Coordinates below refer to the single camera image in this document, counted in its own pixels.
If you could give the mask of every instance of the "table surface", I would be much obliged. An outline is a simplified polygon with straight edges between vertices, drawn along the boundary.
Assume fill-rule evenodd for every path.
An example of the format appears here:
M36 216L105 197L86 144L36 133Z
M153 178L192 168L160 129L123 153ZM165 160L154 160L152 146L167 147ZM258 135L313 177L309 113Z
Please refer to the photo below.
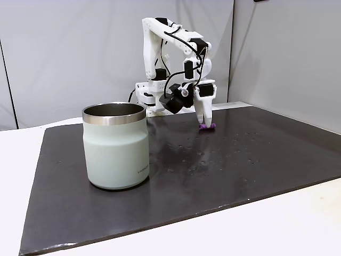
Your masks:
M232 102L215 105L213 109L245 106L249 105ZM0 218L1 255L18 255L45 129L81 122L81 118L72 118L0 132L0 167L3 175L0 186L0 200L3 203ZM49 255L215 255L222 252L230 255L340 255L340 237L341 179L337 179Z

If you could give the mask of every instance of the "purple object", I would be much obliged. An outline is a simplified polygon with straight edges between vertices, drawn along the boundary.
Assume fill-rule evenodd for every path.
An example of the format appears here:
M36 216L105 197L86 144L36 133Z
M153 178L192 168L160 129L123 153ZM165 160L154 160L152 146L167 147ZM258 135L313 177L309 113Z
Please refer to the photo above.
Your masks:
M206 124L199 124L200 130L206 130L206 129L214 129L216 127L215 123L211 123L210 127L207 127Z

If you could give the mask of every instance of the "dark gray mat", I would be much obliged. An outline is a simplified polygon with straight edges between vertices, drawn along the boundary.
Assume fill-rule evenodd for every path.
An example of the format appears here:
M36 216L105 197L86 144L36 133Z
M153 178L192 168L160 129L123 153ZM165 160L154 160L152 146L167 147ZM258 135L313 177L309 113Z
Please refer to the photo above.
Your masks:
M149 178L122 191L87 179L83 127L44 135L20 255L128 235L335 179L341 136L255 107L149 118Z

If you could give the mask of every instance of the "white wall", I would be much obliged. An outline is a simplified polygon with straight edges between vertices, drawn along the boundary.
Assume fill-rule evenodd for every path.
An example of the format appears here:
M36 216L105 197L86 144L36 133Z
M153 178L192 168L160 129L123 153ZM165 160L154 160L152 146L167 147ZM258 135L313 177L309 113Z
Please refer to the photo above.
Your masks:
M229 101L341 133L340 13L336 0L236 0Z
M0 49L0 131L16 129L12 102Z
M20 127L127 101L143 65L145 17L167 17L204 35L215 56L217 102L227 101L233 0L0 0L0 38ZM171 51L171 72L183 57Z

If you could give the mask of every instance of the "metal rim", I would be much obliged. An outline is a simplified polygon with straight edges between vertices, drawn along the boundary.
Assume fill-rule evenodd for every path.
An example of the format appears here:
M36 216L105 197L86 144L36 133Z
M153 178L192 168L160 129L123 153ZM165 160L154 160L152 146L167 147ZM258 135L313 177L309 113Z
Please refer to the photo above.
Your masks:
M82 110L83 122L96 125L129 124L146 117L145 107L128 102L108 102L88 106Z

